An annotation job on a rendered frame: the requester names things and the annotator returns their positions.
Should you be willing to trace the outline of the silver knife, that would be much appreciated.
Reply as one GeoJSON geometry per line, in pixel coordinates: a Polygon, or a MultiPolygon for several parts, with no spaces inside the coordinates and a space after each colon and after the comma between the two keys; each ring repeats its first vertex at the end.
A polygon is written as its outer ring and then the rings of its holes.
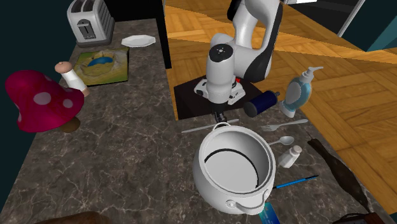
{"type": "Polygon", "coordinates": [[[220,127],[222,125],[223,126],[225,126],[225,125],[230,126],[231,123],[235,123],[235,122],[238,122],[238,121],[239,121],[239,119],[233,119],[233,120],[229,120],[227,122],[219,122],[217,124],[207,125],[207,126],[203,126],[203,127],[196,127],[196,128],[189,129],[189,130],[183,130],[181,133],[184,134],[184,133],[195,132],[195,131],[198,131],[198,130],[204,130],[204,129],[209,129],[209,128],[212,128],[212,130],[214,130],[217,127],[220,127]]]}

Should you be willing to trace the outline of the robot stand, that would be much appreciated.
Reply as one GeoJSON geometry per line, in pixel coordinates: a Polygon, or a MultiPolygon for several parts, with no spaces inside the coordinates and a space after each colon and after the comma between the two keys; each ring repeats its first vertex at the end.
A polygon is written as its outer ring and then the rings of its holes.
{"type": "MultiPolygon", "coordinates": [[[[174,87],[178,119],[183,120],[197,116],[210,115],[212,113],[209,101],[204,97],[196,94],[194,88],[205,76],[196,78],[186,83],[174,87]]],[[[233,105],[227,105],[226,111],[242,108],[246,101],[260,95],[262,91],[257,89],[252,83],[240,80],[240,84],[246,94],[233,105]]]]}

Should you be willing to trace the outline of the dark blue bottle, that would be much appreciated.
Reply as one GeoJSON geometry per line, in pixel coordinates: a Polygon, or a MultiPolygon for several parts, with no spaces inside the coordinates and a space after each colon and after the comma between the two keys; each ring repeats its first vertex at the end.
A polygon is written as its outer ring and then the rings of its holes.
{"type": "Polygon", "coordinates": [[[268,108],[275,106],[278,102],[279,92],[267,90],[264,93],[256,96],[244,103],[244,112],[247,116],[254,118],[268,108]]]}

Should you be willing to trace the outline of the white cooking pot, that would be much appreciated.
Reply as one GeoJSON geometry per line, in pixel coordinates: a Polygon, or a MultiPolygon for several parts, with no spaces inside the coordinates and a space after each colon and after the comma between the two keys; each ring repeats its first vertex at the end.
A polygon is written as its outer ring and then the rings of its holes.
{"type": "Polygon", "coordinates": [[[268,143],[245,127],[217,123],[193,159],[193,178],[202,198],[227,214],[263,211],[274,186],[275,157],[268,143]]]}

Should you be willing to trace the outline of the silver fork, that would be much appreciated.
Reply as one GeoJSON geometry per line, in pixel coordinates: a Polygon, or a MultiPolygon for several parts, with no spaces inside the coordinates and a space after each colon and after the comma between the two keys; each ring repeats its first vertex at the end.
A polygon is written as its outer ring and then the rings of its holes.
{"type": "Polygon", "coordinates": [[[277,125],[263,125],[263,126],[261,126],[261,129],[263,131],[275,131],[279,127],[282,127],[282,126],[301,124],[301,123],[307,123],[307,122],[308,122],[308,119],[301,119],[301,120],[295,120],[293,122],[281,123],[281,124],[277,124],[277,125]]]}

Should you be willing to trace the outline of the silver spoon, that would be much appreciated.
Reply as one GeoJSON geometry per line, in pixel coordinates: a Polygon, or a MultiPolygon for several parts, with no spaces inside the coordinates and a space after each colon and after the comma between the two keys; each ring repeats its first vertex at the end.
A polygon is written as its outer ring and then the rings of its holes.
{"type": "Polygon", "coordinates": [[[268,145],[273,145],[273,144],[277,144],[277,143],[281,143],[283,145],[290,145],[294,142],[294,137],[292,136],[282,136],[280,137],[277,141],[271,142],[268,145]]]}

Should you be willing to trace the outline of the blue soap dispenser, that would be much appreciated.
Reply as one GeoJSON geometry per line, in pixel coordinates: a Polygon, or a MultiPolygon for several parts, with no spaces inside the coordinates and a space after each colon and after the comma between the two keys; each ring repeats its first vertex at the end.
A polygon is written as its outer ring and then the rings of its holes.
{"type": "Polygon", "coordinates": [[[309,100],[312,92],[311,81],[314,79],[314,71],[322,68],[322,66],[309,67],[300,76],[290,81],[285,98],[279,103],[281,111],[287,117],[293,118],[296,110],[309,100]]]}

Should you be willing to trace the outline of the small white salt shaker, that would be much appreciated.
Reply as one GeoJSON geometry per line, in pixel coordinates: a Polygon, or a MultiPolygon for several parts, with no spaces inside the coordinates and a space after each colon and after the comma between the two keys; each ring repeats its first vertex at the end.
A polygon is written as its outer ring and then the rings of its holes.
{"type": "Polygon", "coordinates": [[[294,145],[278,158],[279,165],[283,168],[290,168],[300,156],[301,152],[302,148],[299,145],[294,145]]]}

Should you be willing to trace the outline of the black cabinet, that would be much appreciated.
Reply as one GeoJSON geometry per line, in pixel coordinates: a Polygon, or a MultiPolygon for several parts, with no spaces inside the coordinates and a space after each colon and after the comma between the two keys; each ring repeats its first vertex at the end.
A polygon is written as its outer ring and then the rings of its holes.
{"type": "Polygon", "coordinates": [[[165,68],[172,67],[162,0],[104,0],[104,2],[116,22],[155,18],[165,68]]]}

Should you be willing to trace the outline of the blue pen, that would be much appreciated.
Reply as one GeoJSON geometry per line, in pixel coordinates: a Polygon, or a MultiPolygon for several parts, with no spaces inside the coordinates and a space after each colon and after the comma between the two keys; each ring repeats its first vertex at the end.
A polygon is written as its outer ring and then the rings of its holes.
{"type": "Polygon", "coordinates": [[[304,182],[304,181],[308,181],[308,180],[311,180],[311,179],[315,179],[318,176],[319,175],[309,176],[309,177],[306,177],[306,178],[297,179],[297,180],[290,181],[290,182],[287,182],[287,183],[283,183],[283,184],[280,184],[280,185],[275,185],[273,187],[273,189],[283,188],[285,186],[290,186],[290,185],[294,185],[294,184],[301,183],[301,182],[304,182]]]}

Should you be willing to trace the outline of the white plate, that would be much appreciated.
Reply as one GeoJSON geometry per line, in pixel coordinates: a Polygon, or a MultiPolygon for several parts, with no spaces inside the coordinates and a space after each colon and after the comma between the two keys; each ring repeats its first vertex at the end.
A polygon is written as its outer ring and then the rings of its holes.
{"type": "Polygon", "coordinates": [[[149,35],[133,35],[122,39],[122,45],[130,48],[150,46],[156,42],[156,38],[149,35]]]}

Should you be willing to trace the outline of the green landscape picture board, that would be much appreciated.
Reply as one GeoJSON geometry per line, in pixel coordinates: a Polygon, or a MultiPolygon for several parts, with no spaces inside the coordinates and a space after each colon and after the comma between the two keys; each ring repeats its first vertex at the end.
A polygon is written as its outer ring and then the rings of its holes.
{"type": "Polygon", "coordinates": [[[82,53],[74,71],[87,86],[128,80],[129,48],[82,53]]]}

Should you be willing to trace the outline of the blue card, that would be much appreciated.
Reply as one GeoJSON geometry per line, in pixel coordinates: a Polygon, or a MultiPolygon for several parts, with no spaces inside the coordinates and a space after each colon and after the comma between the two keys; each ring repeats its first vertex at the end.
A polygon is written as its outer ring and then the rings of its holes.
{"type": "Polygon", "coordinates": [[[271,203],[266,202],[262,212],[259,214],[262,224],[281,224],[271,203]]]}

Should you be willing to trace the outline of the long dark brown tool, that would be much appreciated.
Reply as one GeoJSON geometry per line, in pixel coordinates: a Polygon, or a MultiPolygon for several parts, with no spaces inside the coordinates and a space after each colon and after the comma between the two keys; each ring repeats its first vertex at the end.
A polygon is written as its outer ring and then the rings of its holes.
{"type": "Polygon", "coordinates": [[[370,213],[368,199],[353,172],[343,162],[331,155],[318,139],[311,138],[307,143],[327,163],[338,185],[370,213]]]}

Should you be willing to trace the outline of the white shaker with tan cap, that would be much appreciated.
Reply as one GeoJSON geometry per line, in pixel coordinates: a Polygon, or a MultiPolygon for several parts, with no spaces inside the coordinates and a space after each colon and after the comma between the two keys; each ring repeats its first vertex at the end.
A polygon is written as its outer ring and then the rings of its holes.
{"type": "Polygon", "coordinates": [[[88,96],[90,91],[84,84],[82,79],[76,74],[73,69],[73,65],[68,61],[59,62],[55,65],[55,70],[62,75],[65,79],[69,88],[75,88],[80,90],[84,97],[88,96]]]}

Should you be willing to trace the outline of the silver toaster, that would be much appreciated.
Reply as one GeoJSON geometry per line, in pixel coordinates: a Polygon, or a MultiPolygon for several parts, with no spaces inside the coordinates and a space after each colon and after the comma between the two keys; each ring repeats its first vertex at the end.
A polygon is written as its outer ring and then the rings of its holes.
{"type": "Polygon", "coordinates": [[[79,47],[111,43],[115,20],[104,0],[74,0],[68,7],[67,18],[79,47]]]}

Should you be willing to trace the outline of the dark brown box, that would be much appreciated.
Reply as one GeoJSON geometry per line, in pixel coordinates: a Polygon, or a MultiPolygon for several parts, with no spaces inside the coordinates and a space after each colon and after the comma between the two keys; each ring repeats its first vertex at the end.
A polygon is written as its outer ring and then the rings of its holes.
{"type": "Polygon", "coordinates": [[[377,213],[349,213],[332,224],[385,224],[377,213]]]}

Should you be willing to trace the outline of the rounded brown object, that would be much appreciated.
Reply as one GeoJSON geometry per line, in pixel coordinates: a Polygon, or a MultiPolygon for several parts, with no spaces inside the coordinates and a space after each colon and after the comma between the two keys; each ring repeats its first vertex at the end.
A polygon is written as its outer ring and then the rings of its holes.
{"type": "Polygon", "coordinates": [[[112,224],[112,221],[102,214],[87,211],[61,218],[52,218],[35,224],[112,224]]]}

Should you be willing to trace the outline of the red white-spotted mushroom figure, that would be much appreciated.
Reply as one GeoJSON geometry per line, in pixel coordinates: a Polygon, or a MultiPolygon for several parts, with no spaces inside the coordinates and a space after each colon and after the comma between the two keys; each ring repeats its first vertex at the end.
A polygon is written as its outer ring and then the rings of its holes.
{"type": "Polygon", "coordinates": [[[84,104],[80,90],[64,88],[34,70],[12,73],[5,81],[5,89],[19,110],[18,127],[25,132],[59,128],[72,120],[84,104]]]}

